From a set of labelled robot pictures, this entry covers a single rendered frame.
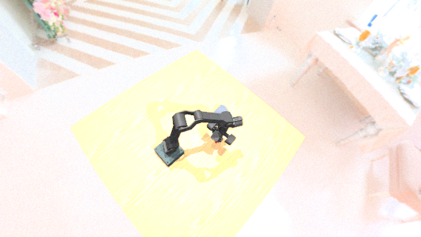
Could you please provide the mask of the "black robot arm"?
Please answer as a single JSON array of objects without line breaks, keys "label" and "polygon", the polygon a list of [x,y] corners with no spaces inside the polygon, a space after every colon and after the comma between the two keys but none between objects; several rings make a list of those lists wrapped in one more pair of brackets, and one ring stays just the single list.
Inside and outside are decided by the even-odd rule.
[{"label": "black robot arm", "polygon": [[[185,115],[193,115],[194,121],[187,126]],[[228,128],[235,128],[238,126],[243,126],[243,117],[233,117],[229,111],[223,111],[222,113],[210,113],[204,112],[201,110],[196,111],[180,111],[177,112],[172,117],[173,128],[169,137],[163,139],[163,149],[165,154],[172,155],[177,148],[180,146],[179,136],[182,132],[191,130],[196,124],[206,122],[206,123],[216,123],[217,127],[225,132]],[[216,128],[210,137],[215,142],[222,142],[223,134],[220,133]]]}]

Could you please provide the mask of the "grey square panel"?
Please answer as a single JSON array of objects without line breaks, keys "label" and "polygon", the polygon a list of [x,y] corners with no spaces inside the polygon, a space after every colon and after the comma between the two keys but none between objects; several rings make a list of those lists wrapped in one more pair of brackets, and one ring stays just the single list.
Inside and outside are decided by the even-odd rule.
[{"label": "grey square panel", "polygon": [[221,105],[219,106],[219,108],[217,108],[214,113],[222,113],[223,111],[229,111],[225,105]]}]

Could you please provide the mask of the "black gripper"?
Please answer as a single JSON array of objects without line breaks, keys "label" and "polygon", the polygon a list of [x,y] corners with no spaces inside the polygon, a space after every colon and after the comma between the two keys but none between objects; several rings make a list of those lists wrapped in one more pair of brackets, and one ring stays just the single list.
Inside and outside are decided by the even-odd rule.
[{"label": "black gripper", "polygon": [[227,143],[228,145],[232,145],[233,144],[233,142],[236,140],[236,137],[233,135],[233,134],[231,134],[231,135],[229,135],[228,133],[227,133],[227,131],[225,131],[225,132],[223,132],[223,131],[221,131],[218,127],[217,127],[217,124],[216,123],[208,123],[207,124],[207,128],[210,130],[210,131],[212,131],[212,133],[214,132],[214,129],[216,128],[220,133],[222,133],[223,134],[223,136],[225,136],[227,139],[224,141],[224,143]]}]

